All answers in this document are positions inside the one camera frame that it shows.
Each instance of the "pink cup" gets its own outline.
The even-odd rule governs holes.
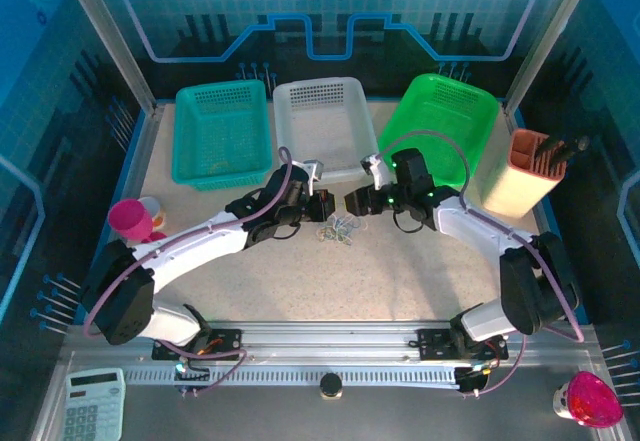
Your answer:
[[[137,199],[123,199],[114,204],[107,220],[120,236],[132,241],[142,241],[153,231],[151,215]]]

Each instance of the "white calculator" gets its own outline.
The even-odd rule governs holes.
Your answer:
[[[124,374],[119,368],[67,376],[62,441],[117,441],[122,436]]]

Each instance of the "beige tabletop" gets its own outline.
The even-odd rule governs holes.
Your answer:
[[[396,105],[369,103],[376,134]],[[174,108],[168,105],[164,111],[142,188],[142,195],[162,203],[167,214],[163,232],[169,235],[209,219],[252,189],[199,192],[172,181]],[[273,105],[269,109],[275,146]],[[472,202],[477,203],[476,185],[485,179],[508,139],[506,123],[499,116],[469,188]],[[336,214],[346,214],[342,197],[357,187],[328,186],[339,204]],[[497,272],[459,241],[428,229],[404,234],[389,213],[362,219],[368,227],[352,235],[352,246],[320,242],[318,226],[306,223],[291,240],[269,240],[185,274],[159,297],[192,304],[210,320],[369,321],[449,319],[498,296]],[[512,222],[537,232],[531,213]],[[282,228],[282,235],[288,230]]]

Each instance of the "robotic arm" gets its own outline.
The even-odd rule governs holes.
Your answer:
[[[280,167],[264,188],[247,193],[229,203],[224,211],[183,233],[133,248],[122,241],[109,243],[82,285],[80,302],[90,311],[120,273],[156,252],[156,256],[118,286],[96,315],[95,323],[110,344],[144,336],[197,352],[208,342],[208,323],[193,307],[170,306],[155,299],[155,295],[202,264],[273,238],[281,226],[297,229],[301,222],[325,221],[334,212],[335,202],[328,191],[313,189],[314,181],[322,176],[322,167],[318,161],[294,161],[283,195],[266,213],[252,221],[214,229],[216,225],[241,220],[266,207],[283,184],[286,166]]]
[[[549,280],[539,274],[540,266],[522,246],[522,240],[538,250],[559,281],[570,307],[577,307],[579,294],[573,273],[555,235],[536,236],[514,229],[477,208],[470,208],[458,191],[448,186],[436,187],[416,149],[399,151],[392,159],[396,168],[395,183],[378,155],[362,161],[365,171],[373,176],[374,184],[347,195],[347,210],[355,216],[392,211],[394,218],[409,212],[421,227],[427,226],[466,243],[500,271],[500,298],[460,313],[451,320],[451,328],[446,333],[435,332],[438,330],[419,333],[417,347],[421,349],[421,359],[486,356],[482,352],[486,352],[487,341],[504,344],[502,336],[506,333],[517,330],[533,334],[563,316]],[[299,227],[304,221],[325,221],[333,213],[335,203],[328,191],[313,189],[314,180],[322,174],[322,164],[317,161],[293,164],[283,195],[252,221],[222,229],[216,227],[243,220],[273,202],[283,185],[286,166],[278,169],[264,188],[231,202],[224,211],[190,230],[133,248],[121,241],[109,243],[79,292],[80,302],[87,311],[93,309],[124,270],[138,260],[145,258],[145,261],[131,271],[126,282],[115,289],[95,317],[107,341],[117,345],[144,336],[169,341],[193,353],[207,346],[211,328],[193,307],[169,306],[155,295],[204,263],[273,238],[281,226]]]
[[[473,353],[485,340],[519,331],[534,334],[560,319],[564,312],[540,266],[514,237],[536,248],[562,289],[569,306],[578,306],[579,294],[560,239],[552,233],[536,236],[515,229],[478,208],[467,205],[448,186],[436,187],[424,158],[415,149],[392,156],[397,182],[378,155],[362,161],[374,184],[345,197],[355,216],[402,212],[422,226],[452,236],[479,251],[500,271],[500,298],[459,314],[451,320],[451,338],[461,355]]]

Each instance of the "plastic basket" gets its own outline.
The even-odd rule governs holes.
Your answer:
[[[449,136],[462,148],[473,175],[498,109],[498,101],[486,91],[437,74],[423,74],[411,82],[380,135],[380,150],[409,131],[432,129]],[[385,162],[391,166],[391,154],[406,148],[420,150],[436,185],[464,183],[464,165],[445,141],[414,136],[398,144],[385,156]]]
[[[173,180],[200,191],[260,184],[271,169],[264,83],[184,88],[176,96]]]
[[[322,184],[366,177],[360,160],[378,148],[357,79],[282,84],[273,91],[273,107],[278,146],[287,146],[297,161],[321,161]]]

